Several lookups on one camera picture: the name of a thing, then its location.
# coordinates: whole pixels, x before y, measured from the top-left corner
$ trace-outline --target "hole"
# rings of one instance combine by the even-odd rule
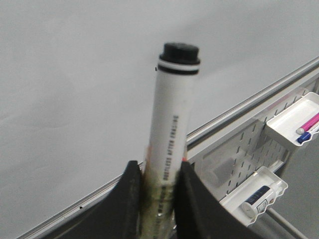
[[[243,140],[244,134],[245,134],[245,132],[243,132],[243,133],[241,134],[241,136],[240,136],[240,141]]]

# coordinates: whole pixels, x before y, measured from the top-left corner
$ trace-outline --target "white marker barrel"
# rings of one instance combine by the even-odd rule
[[[141,238],[165,239],[171,230],[173,190],[180,170],[199,70],[198,48],[166,43],[159,57],[141,209]]]

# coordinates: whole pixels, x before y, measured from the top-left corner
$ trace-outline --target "whiteboard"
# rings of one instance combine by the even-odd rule
[[[189,132],[319,54],[319,2],[1,1],[0,238],[142,161],[167,41],[200,47]]]

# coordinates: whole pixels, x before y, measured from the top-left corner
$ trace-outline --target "blue marker cap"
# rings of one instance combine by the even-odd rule
[[[304,133],[297,139],[297,141],[298,141],[298,143],[303,143],[303,142],[309,140],[310,137],[311,137],[311,133],[309,133],[309,132],[304,132]]]

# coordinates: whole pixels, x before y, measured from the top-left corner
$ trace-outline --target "black band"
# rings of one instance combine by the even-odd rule
[[[167,73],[172,73],[177,75],[196,75],[199,71],[199,70],[192,70],[192,71],[176,70],[176,69],[171,69],[171,68],[167,68],[165,66],[160,66],[160,65],[158,65],[158,69]]]

